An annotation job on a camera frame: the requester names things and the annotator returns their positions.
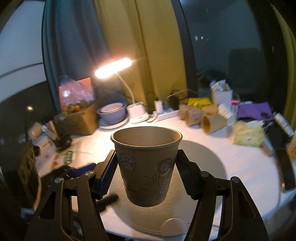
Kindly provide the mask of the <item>paper cup middle floral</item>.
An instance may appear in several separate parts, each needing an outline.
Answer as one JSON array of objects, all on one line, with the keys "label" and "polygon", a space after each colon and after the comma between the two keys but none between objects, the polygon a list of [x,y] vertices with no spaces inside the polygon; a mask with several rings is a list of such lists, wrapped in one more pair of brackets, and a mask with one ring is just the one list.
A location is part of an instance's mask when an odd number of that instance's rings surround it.
[{"label": "paper cup middle floral", "polygon": [[199,125],[202,116],[205,114],[204,111],[198,108],[188,109],[185,114],[185,121],[187,126]]}]

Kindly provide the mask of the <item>paper cup plain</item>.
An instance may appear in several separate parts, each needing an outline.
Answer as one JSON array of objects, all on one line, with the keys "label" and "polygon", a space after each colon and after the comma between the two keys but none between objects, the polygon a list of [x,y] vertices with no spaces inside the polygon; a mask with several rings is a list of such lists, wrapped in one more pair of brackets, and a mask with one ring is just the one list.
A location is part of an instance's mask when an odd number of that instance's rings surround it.
[{"label": "paper cup plain", "polygon": [[202,111],[207,115],[218,115],[219,114],[217,104],[203,106]]},{"label": "paper cup plain", "polygon": [[221,115],[203,115],[201,117],[201,127],[208,135],[226,126],[226,118]]}]

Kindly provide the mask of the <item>white desk lamp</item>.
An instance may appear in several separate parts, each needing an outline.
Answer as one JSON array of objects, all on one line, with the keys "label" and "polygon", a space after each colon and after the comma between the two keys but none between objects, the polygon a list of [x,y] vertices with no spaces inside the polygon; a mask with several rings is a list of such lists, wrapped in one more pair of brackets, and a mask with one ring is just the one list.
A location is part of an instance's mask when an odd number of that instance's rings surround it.
[{"label": "white desk lamp", "polygon": [[132,66],[132,60],[128,57],[124,57],[112,62],[109,62],[97,70],[95,70],[95,77],[98,79],[108,79],[115,75],[126,87],[128,90],[130,97],[132,98],[132,104],[126,107],[130,122],[132,124],[141,123],[147,121],[149,119],[149,114],[145,110],[144,104],[142,102],[136,102],[134,98],[134,94],[128,84],[123,80],[123,78],[119,75],[119,72],[129,68]]}]

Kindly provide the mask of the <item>round grey placemat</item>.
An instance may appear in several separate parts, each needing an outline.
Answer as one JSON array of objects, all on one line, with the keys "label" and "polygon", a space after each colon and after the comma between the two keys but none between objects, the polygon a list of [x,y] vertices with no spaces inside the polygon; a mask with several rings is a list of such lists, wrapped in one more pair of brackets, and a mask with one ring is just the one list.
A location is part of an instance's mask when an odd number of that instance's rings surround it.
[{"label": "round grey placemat", "polygon": [[183,240],[186,233],[161,236],[161,225],[170,218],[179,217],[189,228],[197,205],[187,195],[177,169],[173,170],[165,200],[157,206],[139,207],[131,203],[119,169],[114,174],[108,193],[117,194],[118,200],[100,213],[106,231],[133,240]]}]

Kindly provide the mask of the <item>yellow tissue pack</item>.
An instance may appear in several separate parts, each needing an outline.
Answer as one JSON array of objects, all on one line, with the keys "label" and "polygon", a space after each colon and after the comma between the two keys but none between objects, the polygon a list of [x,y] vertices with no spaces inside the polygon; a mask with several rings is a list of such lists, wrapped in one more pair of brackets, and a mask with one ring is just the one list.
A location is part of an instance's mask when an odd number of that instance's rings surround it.
[{"label": "yellow tissue pack", "polygon": [[233,126],[233,144],[259,147],[265,137],[263,124],[261,120],[237,121]]}]

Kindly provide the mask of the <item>purple bowl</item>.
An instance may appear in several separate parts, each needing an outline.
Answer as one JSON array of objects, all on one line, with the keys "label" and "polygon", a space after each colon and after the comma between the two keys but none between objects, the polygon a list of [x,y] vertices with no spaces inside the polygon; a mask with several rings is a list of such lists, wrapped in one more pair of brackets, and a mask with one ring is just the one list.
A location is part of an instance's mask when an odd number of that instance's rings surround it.
[{"label": "purple bowl", "polygon": [[125,119],[126,106],[125,102],[115,102],[101,107],[96,113],[105,123],[113,125]]}]

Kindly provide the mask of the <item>white lattice basket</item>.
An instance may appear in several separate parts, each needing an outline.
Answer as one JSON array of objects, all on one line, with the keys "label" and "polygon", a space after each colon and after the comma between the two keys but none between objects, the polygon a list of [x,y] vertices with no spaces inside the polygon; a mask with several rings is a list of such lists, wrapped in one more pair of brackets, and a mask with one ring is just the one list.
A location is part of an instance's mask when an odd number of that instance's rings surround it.
[{"label": "white lattice basket", "polygon": [[224,104],[226,107],[231,108],[233,90],[227,91],[212,91],[212,101],[214,104],[220,105]]}]

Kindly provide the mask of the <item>white tube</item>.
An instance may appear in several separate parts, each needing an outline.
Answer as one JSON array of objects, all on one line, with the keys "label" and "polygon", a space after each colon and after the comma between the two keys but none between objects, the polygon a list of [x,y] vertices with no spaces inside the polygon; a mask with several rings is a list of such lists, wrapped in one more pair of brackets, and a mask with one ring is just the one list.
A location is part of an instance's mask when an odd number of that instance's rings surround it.
[{"label": "white tube", "polygon": [[288,121],[281,113],[274,112],[273,119],[283,129],[283,131],[288,135],[289,138],[291,138],[295,134],[292,126],[288,123]]}]

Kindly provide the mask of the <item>floral brown paper cup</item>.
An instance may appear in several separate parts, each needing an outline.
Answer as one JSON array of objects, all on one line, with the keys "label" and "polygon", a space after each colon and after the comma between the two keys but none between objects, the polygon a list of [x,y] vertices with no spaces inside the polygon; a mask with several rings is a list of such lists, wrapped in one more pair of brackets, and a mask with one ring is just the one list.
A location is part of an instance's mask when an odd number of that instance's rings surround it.
[{"label": "floral brown paper cup", "polygon": [[111,135],[133,204],[152,207],[165,200],[182,138],[177,130],[158,126],[124,128]]}]

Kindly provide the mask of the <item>white paper cup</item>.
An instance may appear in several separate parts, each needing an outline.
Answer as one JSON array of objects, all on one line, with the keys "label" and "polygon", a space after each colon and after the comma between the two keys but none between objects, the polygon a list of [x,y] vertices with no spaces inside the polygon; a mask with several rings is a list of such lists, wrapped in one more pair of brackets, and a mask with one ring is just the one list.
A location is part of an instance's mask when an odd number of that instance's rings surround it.
[{"label": "white paper cup", "polygon": [[236,114],[225,104],[218,106],[218,113],[226,119],[227,126],[232,126],[236,122]]}]

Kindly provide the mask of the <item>yellow curtain right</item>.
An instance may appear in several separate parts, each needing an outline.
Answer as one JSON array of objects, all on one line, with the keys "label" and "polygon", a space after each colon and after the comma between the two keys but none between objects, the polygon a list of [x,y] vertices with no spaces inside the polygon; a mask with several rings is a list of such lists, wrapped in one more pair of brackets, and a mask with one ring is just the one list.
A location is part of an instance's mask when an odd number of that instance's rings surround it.
[{"label": "yellow curtain right", "polygon": [[287,53],[287,97],[284,117],[295,129],[295,33],[292,32],[292,28],[275,5],[272,5],[272,7],[282,31]]}]

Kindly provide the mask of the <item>paper cup front plain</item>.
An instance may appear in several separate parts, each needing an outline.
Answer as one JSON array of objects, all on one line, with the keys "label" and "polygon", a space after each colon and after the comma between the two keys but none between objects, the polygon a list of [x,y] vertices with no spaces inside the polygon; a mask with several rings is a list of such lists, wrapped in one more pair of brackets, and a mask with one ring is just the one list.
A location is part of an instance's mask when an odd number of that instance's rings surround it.
[{"label": "paper cup front plain", "polygon": [[201,117],[201,127],[208,135],[226,126],[226,118],[221,115],[203,115]]}]

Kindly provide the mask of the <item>black power adapter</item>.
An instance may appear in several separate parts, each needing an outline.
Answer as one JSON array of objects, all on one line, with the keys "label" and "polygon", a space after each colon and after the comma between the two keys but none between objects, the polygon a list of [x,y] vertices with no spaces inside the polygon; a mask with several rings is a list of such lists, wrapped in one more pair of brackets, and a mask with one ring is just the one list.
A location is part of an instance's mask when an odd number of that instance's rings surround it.
[{"label": "black power adapter", "polygon": [[169,97],[169,106],[173,110],[179,110],[179,99],[176,95]]}]

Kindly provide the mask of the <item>yellow curtain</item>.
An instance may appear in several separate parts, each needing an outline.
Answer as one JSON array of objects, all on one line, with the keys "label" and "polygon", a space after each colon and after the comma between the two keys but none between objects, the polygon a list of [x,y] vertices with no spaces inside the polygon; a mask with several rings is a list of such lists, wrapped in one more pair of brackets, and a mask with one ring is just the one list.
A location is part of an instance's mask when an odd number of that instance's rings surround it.
[{"label": "yellow curtain", "polygon": [[282,31],[287,53],[287,97],[284,117],[295,129],[295,33],[292,32],[292,28],[275,5],[272,5],[272,7]]},{"label": "yellow curtain", "polygon": [[177,20],[171,1],[95,1],[107,48],[113,59],[128,57],[119,72],[135,101],[148,111],[172,90],[187,87]]}]

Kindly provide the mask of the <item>white power strip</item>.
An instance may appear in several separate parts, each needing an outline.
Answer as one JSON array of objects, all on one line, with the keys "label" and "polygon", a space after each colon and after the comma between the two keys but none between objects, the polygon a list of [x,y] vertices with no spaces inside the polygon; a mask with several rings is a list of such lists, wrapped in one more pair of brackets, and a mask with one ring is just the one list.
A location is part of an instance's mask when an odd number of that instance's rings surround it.
[{"label": "white power strip", "polygon": [[171,108],[165,110],[162,114],[158,114],[154,121],[162,121],[169,118],[174,118],[179,115],[179,110],[173,110]]}]

